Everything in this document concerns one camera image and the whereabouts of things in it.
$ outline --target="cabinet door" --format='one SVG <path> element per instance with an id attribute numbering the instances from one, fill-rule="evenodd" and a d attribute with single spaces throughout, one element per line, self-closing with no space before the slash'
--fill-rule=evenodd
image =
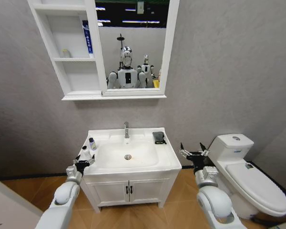
<path id="1" fill-rule="evenodd" d="M 168 180 L 130 180 L 130 202 L 134 204 L 160 202 Z"/>
<path id="2" fill-rule="evenodd" d="M 101 182 L 87 184 L 97 206 L 129 203 L 129 182 Z"/>

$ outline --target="toilet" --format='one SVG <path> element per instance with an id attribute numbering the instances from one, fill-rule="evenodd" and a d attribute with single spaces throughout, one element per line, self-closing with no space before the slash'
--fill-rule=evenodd
<path id="1" fill-rule="evenodd" d="M 264 173 L 244 160 L 253 144 L 242 134 L 220 135 L 214 139 L 208 156 L 220 172 L 218 186 L 230 196 L 241 218 L 249 219 L 259 211 L 283 216 L 286 214 L 285 194 Z"/>

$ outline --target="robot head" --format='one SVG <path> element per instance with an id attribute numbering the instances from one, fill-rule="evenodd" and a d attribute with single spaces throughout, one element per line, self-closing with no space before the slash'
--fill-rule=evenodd
<path id="1" fill-rule="evenodd" d="M 124 48 L 122 48 L 121 57 L 122 57 L 123 66 L 130 67 L 132 64 L 132 60 L 133 60 L 132 49 L 128 46 L 125 46 Z"/>
<path id="2" fill-rule="evenodd" d="M 145 55 L 144 56 L 144 64 L 148 64 L 148 60 L 149 60 L 148 55 Z"/>

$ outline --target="wooden floor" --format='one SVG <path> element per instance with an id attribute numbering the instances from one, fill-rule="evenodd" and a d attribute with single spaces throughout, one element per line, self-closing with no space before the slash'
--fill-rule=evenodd
<path id="1" fill-rule="evenodd" d="M 6 180 L 5 185 L 45 211 L 54 192 L 66 177 Z M 69 229 L 209 229 L 198 206 L 193 170 L 180 171 L 164 208 L 157 204 L 104 207 L 96 214 L 85 194 L 80 191 L 73 207 Z M 248 229 L 265 229 L 249 220 L 242 220 Z"/>

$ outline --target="gray wall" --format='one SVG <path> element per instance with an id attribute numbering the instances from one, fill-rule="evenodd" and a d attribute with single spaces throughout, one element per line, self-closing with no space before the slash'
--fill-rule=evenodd
<path id="1" fill-rule="evenodd" d="M 181 0 L 165 93 L 61 101 L 26 0 L 0 0 L 0 176 L 63 172 L 89 129 L 125 120 L 164 126 L 176 151 L 244 133 L 253 159 L 286 129 L 286 0 Z"/>
<path id="2" fill-rule="evenodd" d="M 132 67 L 144 63 L 144 55 L 149 55 L 149 64 L 154 66 L 158 76 L 162 65 L 165 32 L 164 28 L 122 28 L 99 27 L 104 58 L 105 72 L 108 77 L 112 71 L 117 71 L 121 57 L 121 43 L 116 40 L 120 33 L 125 38 L 123 46 L 133 50 Z"/>
<path id="3" fill-rule="evenodd" d="M 286 189 L 286 128 L 253 160 Z"/>

